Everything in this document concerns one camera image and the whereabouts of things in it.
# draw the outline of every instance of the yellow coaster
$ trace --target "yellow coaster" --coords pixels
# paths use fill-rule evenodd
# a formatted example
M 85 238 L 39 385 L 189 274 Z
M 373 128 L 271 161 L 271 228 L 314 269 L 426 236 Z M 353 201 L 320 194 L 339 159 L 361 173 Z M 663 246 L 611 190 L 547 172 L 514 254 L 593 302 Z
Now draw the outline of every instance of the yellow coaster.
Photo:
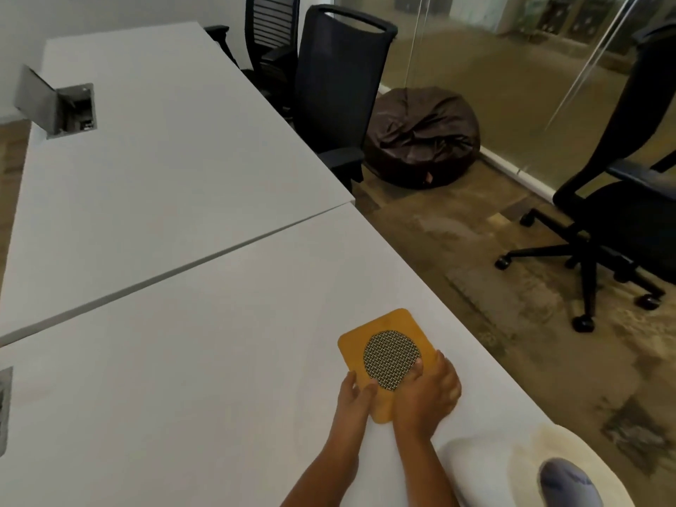
M 435 349 L 407 309 L 376 318 L 338 338 L 338 348 L 348 368 L 357 372 L 357 385 L 364 388 L 371 378 L 378 381 L 378 395 L 371 408 L 376 423 L 392 420 L 394 390 L 416 358 L 423 367 L 435 360 Z

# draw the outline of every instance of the black and white pattern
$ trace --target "black and white pattern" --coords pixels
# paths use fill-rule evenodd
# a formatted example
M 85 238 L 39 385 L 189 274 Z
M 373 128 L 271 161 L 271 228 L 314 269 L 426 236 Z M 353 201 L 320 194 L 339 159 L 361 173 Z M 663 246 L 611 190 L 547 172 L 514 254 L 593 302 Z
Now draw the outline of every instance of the black and white pattern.
M 381 388 L 393 392 L 411 369 L 420 351 L 413 341 L 398 331 L 374 334 L 364 349 L 364 366 Z

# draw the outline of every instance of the chair seat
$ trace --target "chair seat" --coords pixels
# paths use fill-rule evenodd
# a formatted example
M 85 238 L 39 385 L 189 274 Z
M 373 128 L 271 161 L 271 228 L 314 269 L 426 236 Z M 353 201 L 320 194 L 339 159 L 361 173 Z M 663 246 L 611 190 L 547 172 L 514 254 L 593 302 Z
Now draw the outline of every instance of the chair seat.
M 620 181 L 599 188 L 578 210 L 575 221 L 599 244 L 676 284 L 676 202 Z

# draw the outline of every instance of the right hand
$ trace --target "right hand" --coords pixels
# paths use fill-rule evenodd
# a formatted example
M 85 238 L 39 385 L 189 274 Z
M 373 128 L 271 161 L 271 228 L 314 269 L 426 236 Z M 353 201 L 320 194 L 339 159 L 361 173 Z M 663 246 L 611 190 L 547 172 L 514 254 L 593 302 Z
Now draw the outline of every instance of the right hand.
M 418 358 L 394 392 L 394 434 L 429 441 L 439 422 L 458 403 L 462 386 L 451 362 L 437 350 L 437 360 L 423 370 Z

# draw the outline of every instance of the table surface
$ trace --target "table surface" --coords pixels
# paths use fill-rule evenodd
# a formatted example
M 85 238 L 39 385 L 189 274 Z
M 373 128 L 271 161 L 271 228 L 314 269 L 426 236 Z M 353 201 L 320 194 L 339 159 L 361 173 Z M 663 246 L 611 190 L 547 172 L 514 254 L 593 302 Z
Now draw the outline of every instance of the table surface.
M 437 447 L 547 420 L 347 204 L 0 349 L 3 503 L 278 505 L 331 426 L 339 336 L 400 307 L 462 381 Z M 406 505 L 392 424 L 343 505 Z
M 98 128 L 32 128 L 0 337 L 353 201 L 197 23 L 51 39 L 42 74 Z

